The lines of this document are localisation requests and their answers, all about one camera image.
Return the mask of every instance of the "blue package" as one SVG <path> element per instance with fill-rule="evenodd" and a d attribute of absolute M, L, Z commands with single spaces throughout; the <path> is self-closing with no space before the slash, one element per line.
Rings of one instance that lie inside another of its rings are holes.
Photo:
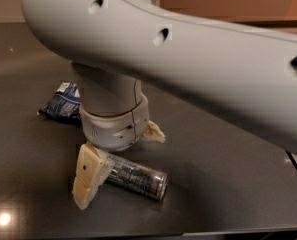
<path fill-rule="evenodd" d="M 60 122 L 81 125 L 80 104 L 77 84 L 63 82 L 53 98 L 38 112 Z"/>

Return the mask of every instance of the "bright light spot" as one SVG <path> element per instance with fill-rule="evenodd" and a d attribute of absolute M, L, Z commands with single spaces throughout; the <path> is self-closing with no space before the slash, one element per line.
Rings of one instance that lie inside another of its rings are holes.
<path fill-rule="evenodd" d="M 11 216 L 8 213 L 0 215 L 0 226 L 7 226 L 11 221 Z"/>

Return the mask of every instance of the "metallic cylinder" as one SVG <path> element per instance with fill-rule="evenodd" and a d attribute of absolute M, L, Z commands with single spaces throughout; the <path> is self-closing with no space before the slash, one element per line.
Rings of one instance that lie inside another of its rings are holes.
<path fill-rule="evenodd" d="M 161 200 L 167 187 L 167 173 L 109 154 L 115 162 L 107 181 Z"/>

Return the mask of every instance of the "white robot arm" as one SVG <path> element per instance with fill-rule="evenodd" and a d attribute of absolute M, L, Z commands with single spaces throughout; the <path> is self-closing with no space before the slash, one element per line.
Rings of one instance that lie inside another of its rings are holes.
<path fill-rule="evenodd" d="M 22 3 L 36 37 L 74 62 L 95 145 L 123 150 L 142 135 L 142 80 L 297 153 L 296 35 L 174 14 L 149 0 Z"/>

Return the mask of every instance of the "gray table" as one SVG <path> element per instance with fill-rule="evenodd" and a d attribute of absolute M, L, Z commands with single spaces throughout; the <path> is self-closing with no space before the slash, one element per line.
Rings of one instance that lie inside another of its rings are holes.
<path fill-rule="evenodd" d="M 297 172 L 285 152 L 144 85 L 165 144 L 139 142 L 121 155 L 160 168 L 162 202 L 105 183 L 80 211 L 71 195 L 82 129 L 36 115 L 69 62 L 25 24 L 0 24 L 0 239 L 169 235 L 297 228 Z"/>

